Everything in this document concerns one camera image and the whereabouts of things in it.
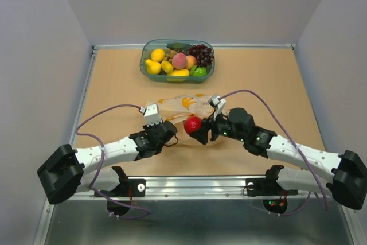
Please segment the small red fruit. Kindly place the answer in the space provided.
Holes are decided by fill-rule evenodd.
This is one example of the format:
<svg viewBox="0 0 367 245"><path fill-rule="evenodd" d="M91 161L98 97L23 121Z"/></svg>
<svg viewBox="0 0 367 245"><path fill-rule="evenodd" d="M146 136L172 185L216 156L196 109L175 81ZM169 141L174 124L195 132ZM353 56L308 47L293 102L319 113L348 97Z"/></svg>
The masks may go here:
<svg viewBox="0 0 367 245"><path fill-rule="evenodd" d="M200 129L202 124L202 119L197 116L188 117L187 120L184 122L184 130L185 132L190 135L191 133Z"/></svg>

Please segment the translucent orange plastic bag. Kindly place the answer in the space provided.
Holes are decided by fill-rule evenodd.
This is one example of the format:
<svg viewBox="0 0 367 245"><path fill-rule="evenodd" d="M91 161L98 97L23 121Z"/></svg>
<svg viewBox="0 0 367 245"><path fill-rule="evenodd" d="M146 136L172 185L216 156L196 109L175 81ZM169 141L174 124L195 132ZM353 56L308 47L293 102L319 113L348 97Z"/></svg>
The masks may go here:
<svg viewBox="0 0 367 245"><path fill-rule="evenodd" d="M203 146L184 130L185 121L192 116L201 119L209 117L214 108L208 103L210 95L192 94L180 95L170 98L160 98L155 101L147 102L147 106L156 104L163 120L171 122L178 130L177 138L180 146Z"/></svg>

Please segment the wrinkled yellow fruit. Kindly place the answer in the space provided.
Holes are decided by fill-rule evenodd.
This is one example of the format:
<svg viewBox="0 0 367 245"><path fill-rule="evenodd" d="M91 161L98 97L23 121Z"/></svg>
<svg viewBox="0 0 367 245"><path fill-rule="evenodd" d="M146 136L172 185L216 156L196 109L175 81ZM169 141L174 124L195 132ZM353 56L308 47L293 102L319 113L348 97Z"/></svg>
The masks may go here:
<svg viewBox="0 0 367 245"><path fill-rule="evenodd" d="M174 67L169 61L163 60L161 62L161 70L163 70L164 73L166 73L168 75L168 74L173 72Z"/></svg>

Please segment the pink peach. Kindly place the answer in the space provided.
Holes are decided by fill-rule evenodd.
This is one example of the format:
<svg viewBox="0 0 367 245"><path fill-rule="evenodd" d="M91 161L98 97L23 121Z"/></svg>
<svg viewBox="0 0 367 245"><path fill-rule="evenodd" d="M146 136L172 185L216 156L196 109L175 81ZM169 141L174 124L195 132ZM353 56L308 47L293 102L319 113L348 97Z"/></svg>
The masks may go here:
<svg viewBox="0 0 367 245"><path fill-rule="evenodd" d="M186 56L186 66L185 69L191 70L197 64L197 59L192 55Z"/></svg>
<svg viewBox="0 0 367 245"><path fill-rule="evenodd" d="M187 65L186 55L183 53L177 53L172 58L172 66L175 69L184 69Z"/></svg>

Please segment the purple grape bunch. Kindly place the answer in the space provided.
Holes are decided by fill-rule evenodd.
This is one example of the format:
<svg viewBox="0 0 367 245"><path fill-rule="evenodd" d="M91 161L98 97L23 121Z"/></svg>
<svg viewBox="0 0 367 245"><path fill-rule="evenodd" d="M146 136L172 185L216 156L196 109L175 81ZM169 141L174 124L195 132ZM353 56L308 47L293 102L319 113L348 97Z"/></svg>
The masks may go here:
<svg viewBox="0 0 367 245"><path fill-rule="evenodd" d="M214 62L214 50L204 44L191 45L185 53L195 57L200 67L208 67Z"/></svg>

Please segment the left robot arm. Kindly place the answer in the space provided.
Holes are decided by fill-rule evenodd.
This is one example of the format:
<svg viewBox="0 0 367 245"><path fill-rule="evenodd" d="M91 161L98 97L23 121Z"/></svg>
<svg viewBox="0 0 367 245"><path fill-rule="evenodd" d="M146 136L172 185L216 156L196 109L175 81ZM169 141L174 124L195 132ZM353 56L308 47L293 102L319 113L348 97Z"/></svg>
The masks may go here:
<svg viewBox="0 0 367 245"><path fill-rule="evenodd" d="M73 149L65 144L58 147L37 170L48 202L56 205L75 193L92 188L109 189L116 196L123 195L128 182L120 176L113 176L107 184L98 184L94 178L99 176L101 169L159 154L176 133L177 128L165 121L145 126L143 131L104 146Z"/></svg>

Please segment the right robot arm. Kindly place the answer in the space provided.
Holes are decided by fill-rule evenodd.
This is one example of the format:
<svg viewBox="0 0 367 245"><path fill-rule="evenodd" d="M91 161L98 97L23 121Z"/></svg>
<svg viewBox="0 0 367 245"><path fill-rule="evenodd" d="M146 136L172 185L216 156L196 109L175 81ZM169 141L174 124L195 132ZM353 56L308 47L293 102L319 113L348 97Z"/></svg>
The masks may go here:
<svg viewBox="0 0 367 245"><path fill-rule="evenodd" d="M242 142L245 150L255 156L297 167L293 170L274 165L267 170L264 184L251 186L251 192L278 193L282 189L321 192L347 208L363 207L366 165L353 151L330 153L297 144L257 126L253 116L243 108L233 108L227 115L213 113L204 119L191 116L185 121L184 129L203 145L223 136Z"/></svg>

